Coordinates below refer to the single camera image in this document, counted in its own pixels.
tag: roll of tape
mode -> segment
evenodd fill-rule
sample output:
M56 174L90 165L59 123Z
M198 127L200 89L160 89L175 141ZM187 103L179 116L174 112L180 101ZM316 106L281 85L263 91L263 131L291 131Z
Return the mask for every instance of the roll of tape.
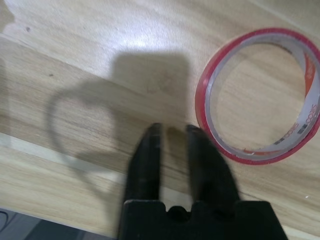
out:
M305 99L302 110L289 131L273 144L257 150L238 149L219 136L210 114L210 96L214 82L226 62L240 49L253 44L273 44L288 50L304 72ZM305 36L285 28L259 29L223 46L209 61L197 85L195 112L197 121L228 158L250 165L270 164L298 151L320 126L320 52Z

